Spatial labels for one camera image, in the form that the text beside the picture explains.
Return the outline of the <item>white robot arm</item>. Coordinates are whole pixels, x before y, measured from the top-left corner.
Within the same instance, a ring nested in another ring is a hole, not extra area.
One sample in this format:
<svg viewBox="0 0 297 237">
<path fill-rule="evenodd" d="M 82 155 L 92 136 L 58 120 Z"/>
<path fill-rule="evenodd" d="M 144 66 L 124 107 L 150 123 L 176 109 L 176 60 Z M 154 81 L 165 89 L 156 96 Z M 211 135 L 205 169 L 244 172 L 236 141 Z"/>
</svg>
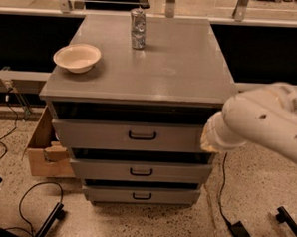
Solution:
<svg viewBox="0 0 297 237">
<path fill-rule="evenodd" d="M 219 153 L 248 141 L 297 164 L 297 89 L 268 84 L 230 97 L 210 116 L 200 137 L 204 151 Z"/>
</svg>

